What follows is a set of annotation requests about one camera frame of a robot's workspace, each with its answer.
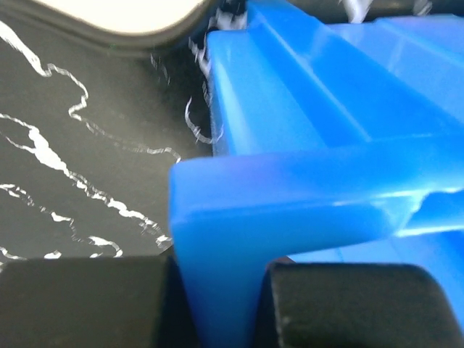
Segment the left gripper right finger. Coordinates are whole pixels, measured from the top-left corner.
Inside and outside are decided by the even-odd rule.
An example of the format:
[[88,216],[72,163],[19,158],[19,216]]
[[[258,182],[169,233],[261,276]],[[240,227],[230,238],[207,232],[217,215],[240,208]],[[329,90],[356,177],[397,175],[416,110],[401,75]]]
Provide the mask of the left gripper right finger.
[[401,264],[275,263],[262,283],[254,347],[462,347],[435,279]]

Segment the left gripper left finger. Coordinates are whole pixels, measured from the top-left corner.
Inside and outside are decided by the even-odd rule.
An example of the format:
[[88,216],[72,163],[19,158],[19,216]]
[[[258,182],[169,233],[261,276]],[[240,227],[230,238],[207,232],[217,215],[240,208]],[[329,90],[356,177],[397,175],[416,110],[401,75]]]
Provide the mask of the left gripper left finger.
[[198,347],[172,257],[9,262],[3,347]]

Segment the blue bin of star candies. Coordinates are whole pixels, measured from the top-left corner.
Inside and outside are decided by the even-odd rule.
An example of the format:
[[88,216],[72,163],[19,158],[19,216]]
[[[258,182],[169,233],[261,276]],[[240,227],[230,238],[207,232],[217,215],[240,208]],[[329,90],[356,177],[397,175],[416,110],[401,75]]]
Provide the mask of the blue bin of star candies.
[[254,347],[275,263],[418,266],[463,332],[463,18],[247,11],[207,38],[213,155],[170,171],[201,346]]

